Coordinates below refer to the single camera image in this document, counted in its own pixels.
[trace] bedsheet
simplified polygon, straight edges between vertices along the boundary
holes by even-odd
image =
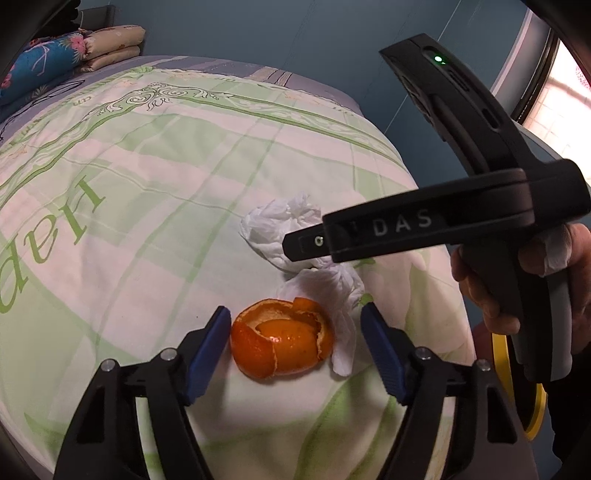
[[[218,305],[236,315],[285,281],[240,237],[243,215],[299,192],[326,213],[413,188],[369,121],[306,92],[144,65],[70,93],[0,147],[0,421],[53,469],[101,360],[146,361]],[[354,266],[415,344],[474,360],[445,247]],[[349,378],[324,363],[255,382],[226,351],[189,408],[217,480],[374,480],[403,414],[363,340]],[[429,479],[452,417],[449,400]]]
[[[287,87],[291,90],[302,90],[312,95],[332,100],[354,112],[363,115],[359,105],[349,95],[335,88],[316,82],[309,78],[297,75],[285,70],[266,67],[255,63],[244,63],[241,61],[211,59],[208,57],[187,57],[187,56],[145,56],[126,60],[115,65],[100,69],[98,72],[87,73],[75,79],[68,79],[63,84],[46,92],[41,99],[37,99],[34,105],[27,105],[24,109],[10,119],[0,121],[0,145],[2,142],[14,135],[19,128],[29,122],[33,117],[48,105],[61,101],[69,93],[98,82],[110,75],[141,65],[155,66],[166,69],[196,70],[205,73],[219,75],[231,75],[240,78],[249,78],[257,82],[272,83]]]

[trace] blue gripper pad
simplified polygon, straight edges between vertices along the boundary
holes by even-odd
[[[373,303],[361,310],[361,331],[388,395],[401,405],[411,401],[413,387],[406,382],[406,364],[414,345],[402,330],[389,327]]]
[[[204,335],[189,363],[187,386],[183,395],[185,405],[192,405],[206,392],[213,371],[230,338],[231,326],[230,310],[226,307],[218,307],[207,325],[195,332]]]

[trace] tissue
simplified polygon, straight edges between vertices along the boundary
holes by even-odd
[[[284,255],[281,245],[287,233],[321,221],[320,208],[302,193],[254,209],[242,219],[240,234],[277,268],[297,273],[279,287],[278,299],[293,301],[305,297],[318,302],[328,312],[335,331],[332,367],[337,375],[347,377],[353,370],[357,339],[352,310],[363,295],[363,281],[350,264],[335,264],[330,257],[292,262]]]

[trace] orange peel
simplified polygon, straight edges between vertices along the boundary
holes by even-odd
[[[335,335],[315,301],[261,300],[232,324],[230,348],[238,368],[257,379],[305,372],[326,359]]]

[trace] stack of folded bedding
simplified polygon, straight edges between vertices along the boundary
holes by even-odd
[[[80,31],[32,40],[0,83],[0,122],[73,76],[85,54]]]
[[[80,72],[95,72],[102,67],[137,57],[145,30],[138,25],[120,25],[90,33],[84,39],[86,53]]]

